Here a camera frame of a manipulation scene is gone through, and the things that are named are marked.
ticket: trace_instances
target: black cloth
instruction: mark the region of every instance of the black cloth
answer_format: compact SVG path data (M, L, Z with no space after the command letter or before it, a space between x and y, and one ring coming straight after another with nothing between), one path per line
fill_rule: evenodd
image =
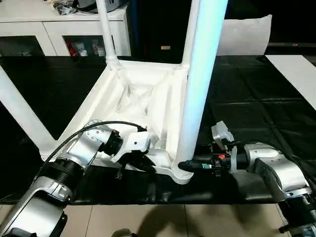
M70 122L103 69L104 59L83 57L1 58L21 94L54 138ZM2 203L15 203L42 164L36 146L3 106ZM211 139L211 126L223 120L235 139L260 139L295 154L311 184L316 183L316 111L264 56L217 57L204 108L198 144ZM270 203L271 195L254 174L214 178L195 174L186 185L168 176L116 169L88 169L74 204Z

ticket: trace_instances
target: red object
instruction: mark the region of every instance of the red object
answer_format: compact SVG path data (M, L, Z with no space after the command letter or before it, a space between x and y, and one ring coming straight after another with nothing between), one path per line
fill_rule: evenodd
M71 42L69 40L65 40L70 56L77 56L77 52L73 48Z
M225 158L226 158L226 155L225 155L225 154L218 155L218 158L219 158L219 159L225 159Z

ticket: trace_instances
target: black cable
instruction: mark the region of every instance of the black cable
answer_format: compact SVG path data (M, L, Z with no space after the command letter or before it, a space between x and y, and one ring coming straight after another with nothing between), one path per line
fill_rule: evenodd
M137 125L135 123L132 122L125 122L125 121L104 121L104 122L97 122L94 123L92 125L86 126L82 129L80 129L79 131L75 132L74 134L72 134L71 136L69 136L62 144L60 144L50 155L49 157L45 160L44 164L40 167L39 171L37 172L37 174L35 175L33 182L38 178L39 174L41 173L41 171L43 170L43 168L48 164L48 162L54 157L54 155L60 150L62 149L68 142L70 142L74 137L76 137L78 134L85 132L91 128L94 128L96 126L100 126L100 125L105 125L105 124L126 124L126 125L130 125L130 126L134 126L137 128L137 130L139 132L141 131L147 131L147 129L143 128L140 125Z

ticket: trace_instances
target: tiled floor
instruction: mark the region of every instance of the tiled floor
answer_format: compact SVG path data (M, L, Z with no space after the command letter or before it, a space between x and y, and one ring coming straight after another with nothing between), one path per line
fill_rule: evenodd
M0 206L0 222L11 206ZM68 206L62 237L110 237L129 228L139 237L289 237L278 207L267 205Z

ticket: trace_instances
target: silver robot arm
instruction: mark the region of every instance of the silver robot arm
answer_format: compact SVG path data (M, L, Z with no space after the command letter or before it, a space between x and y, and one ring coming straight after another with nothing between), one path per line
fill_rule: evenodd
M65 145L54 162L48 163L0 226L0 237L58 237L66 222L63 209L92 164L98 151L119 160L133 151L145 153L150 145L146 131L120 137L99 125Z
M181 162L179 168L196 172L209 170L215 176L238 169L258 174L278 203L293 237L316 237L316 205L302 170L273 146L258 141L235 141L223 121L212 127L213 142L203 155Z
M263 179L288 221L286 226L279 229L280 232L289 231L293 237L316 237L314 197L299 166L288 160L281 151L263 143L233 146L229 149L224 144L234 144L234 139L223 122L217 123L212 132L217 145L224 148L231 157L230 172L243 167Z

